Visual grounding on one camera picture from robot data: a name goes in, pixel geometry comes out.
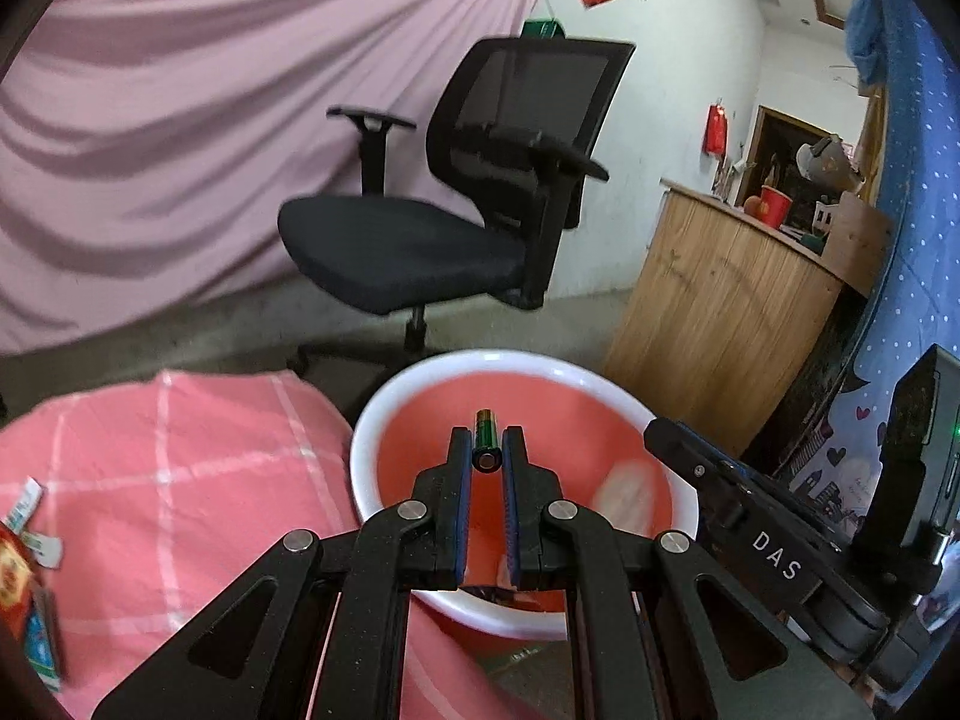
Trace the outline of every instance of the triangular cutout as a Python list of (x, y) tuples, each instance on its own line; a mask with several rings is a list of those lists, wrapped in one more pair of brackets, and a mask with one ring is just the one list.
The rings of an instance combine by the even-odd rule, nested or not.
[(238, 679), (275, 591), (277, 582), (273, 579), (262, 579), (251, 587), (190, 648), (187, 659), (191, 664), (229, 680)]
[(699, 579), (697, 594), (731, 677), (742, 682), (786, 662), (784, 645), (718, 584)]

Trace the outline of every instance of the pink plaid bedsheet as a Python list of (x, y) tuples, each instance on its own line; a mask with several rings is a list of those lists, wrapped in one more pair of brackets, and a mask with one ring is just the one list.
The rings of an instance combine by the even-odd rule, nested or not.
[[(90, 717), (109, 690), (286, 532), (357, 527), (350, 429), (288, 372), (165, 371), (48, 401), (0, 432), (0, 509), (27, 476), (46, 494), (29, 529), (64, 540), (56, 594), (61, 702)], [(414, 603), (401, 717), (536, 718), (490, 685)]]

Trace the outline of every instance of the green battery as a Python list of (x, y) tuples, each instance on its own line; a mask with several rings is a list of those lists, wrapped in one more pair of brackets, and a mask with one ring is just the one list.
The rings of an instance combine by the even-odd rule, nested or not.
[(496, 438), (496, 418), (490, 409), (477, 412), (477, 429), (473, 435), (473, 467), (493, 473), (503, 464), (503, 452)]

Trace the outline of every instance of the blue curtain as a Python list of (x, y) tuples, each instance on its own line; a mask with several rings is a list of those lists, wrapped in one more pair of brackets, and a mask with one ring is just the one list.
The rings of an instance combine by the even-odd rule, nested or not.
[[(877, 207), (896, 220), (899, 233), (886, 280), (872, 296), (853, 375), (806, 445), (809, 461), (790, 481), (848, 535), (880, 477), (894, 385), (930, 344), (960, 349), (960, 74), (913, 1), (882, 5), (890, 116)], [(794, 471), (798, 465), (795, 459)], [(958, 591), (955, 578), (945, 581), (930, 613), (946, 615)]]

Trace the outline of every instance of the black office chair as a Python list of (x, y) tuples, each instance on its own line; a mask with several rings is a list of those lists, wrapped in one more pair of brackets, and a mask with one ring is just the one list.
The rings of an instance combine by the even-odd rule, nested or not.
[(488, 38), (460, 63), (426, 132), (430, 172), (476, 205), (485, 227), (428, 203), (384, 194), (387, 133), (416, 124), (336, 106), (360, 132), (361, 196), (317, 194), (280, 208), (280, 237), (302, 274), (347, 305), (385, 316), (413, 309), (402, 349), (310, 343), (288, 362), (304, 375), (314, 356), (386, 368), (344, 415), (353, 423), (387, 379), (432, 352), (424, 307), (487, 293), (541, 307), (560, 234), (577, 226), (589, 158), (627, 62), (627, 43)]

